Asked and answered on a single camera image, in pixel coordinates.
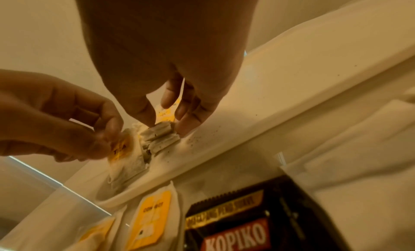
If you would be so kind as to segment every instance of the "gold stripe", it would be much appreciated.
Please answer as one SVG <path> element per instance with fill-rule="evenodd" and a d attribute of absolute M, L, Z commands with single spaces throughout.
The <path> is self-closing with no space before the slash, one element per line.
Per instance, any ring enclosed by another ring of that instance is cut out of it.
<path fill-rule="evenodd" d="M 190 216 L 186 218 L 186 230 L 199 228 L 225 217 L 257 207 L 262 203 L 263 196 L 264 191 L 260 190 Z"/>

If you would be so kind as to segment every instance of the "person's right hand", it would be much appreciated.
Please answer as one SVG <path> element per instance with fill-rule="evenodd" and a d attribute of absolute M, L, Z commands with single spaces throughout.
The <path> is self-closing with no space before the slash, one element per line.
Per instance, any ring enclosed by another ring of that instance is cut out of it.
<path fill-rule="evenodd" d="M 104 158 L 122 125 L 114 103 L 96 93 L 49 75 L 0 70 L 0 156 Z"/>
<path fill-rule="evenodd" d="M 91 58 L 126 112 L 147 126 L 146 94 L 166 83 L 161 101 L 179 97 L 176 131 L 203 123 L 240 69 L 258 0 L 77 0 Z"/>

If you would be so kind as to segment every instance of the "red label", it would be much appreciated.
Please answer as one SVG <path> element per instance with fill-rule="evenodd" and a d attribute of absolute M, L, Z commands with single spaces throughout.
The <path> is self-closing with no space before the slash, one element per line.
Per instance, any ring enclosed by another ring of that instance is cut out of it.
<path fill-rule="evenodd" d="M 270 248 L 268 221 L 261 218 L 206 237 L 201 251 L 261 251 Z"/>

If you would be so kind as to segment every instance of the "torn tea bag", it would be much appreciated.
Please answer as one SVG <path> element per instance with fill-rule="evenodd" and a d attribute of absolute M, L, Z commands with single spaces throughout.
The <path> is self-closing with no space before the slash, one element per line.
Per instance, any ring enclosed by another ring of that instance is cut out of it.
<path fill-rule="evenodd" d="M 112 216 L 81 228 L 77 242 L 65 251 L 109 251 L 126 209 L 124 206 Z"/>
<path fill-rule="evenodd" d="M 173 182 L 170 182 L 141 200 L 130 223 L 125 250 L 172 250 L 179 225 L 179 199 Z"/>
<path fill-rule="evenodd" d="M 143 148 L 135 129 L 125 129 L 122 132 L 121 139 L 115 144 L 108 157 L 108 162 L 108 183 L 116 190 L 128 179 L 147 169 Z"/>
<path fill-rule="evenodd" d="M 180 137 L 178 134 L 171 133 L 151 142 L 148 146 L 148 149 L 151 152 L 151 154 L 156 154 L 179 140 Z"/>
<path fill-rule="evenodd" d="M 148 128 L 141 132 L 140 135 L 144 141 L 153 141 L 171 132 L 173 132 L 172 122 L 165 121 L 159 122 L 154 127 Z"/>

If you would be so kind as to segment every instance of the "black coffee packet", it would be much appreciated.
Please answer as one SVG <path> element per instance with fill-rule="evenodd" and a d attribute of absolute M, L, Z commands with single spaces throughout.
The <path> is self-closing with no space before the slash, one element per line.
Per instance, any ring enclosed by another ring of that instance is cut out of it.
<path fill-rule="evenodd" d="M 184 251 L 347 251 L 322 208 L 288 176 L 192 205 Z"/>

